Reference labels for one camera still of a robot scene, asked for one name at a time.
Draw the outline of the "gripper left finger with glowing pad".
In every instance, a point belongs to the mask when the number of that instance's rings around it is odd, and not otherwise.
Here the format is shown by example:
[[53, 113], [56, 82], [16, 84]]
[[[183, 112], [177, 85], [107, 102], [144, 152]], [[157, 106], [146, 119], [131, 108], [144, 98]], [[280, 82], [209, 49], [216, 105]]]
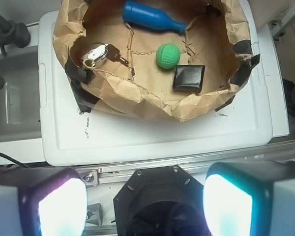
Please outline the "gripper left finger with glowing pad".
[[73, 168], [0, 168], [0, 236], [80, 236], [87, 205]]

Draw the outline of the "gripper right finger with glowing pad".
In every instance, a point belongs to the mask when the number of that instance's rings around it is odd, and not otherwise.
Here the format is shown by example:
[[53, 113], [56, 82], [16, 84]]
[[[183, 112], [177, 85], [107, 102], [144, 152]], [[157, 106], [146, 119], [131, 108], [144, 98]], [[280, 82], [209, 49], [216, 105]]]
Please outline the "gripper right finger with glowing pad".
[[295, 236], [295, 161], [216, 162], [203, 207], [214, 236]]

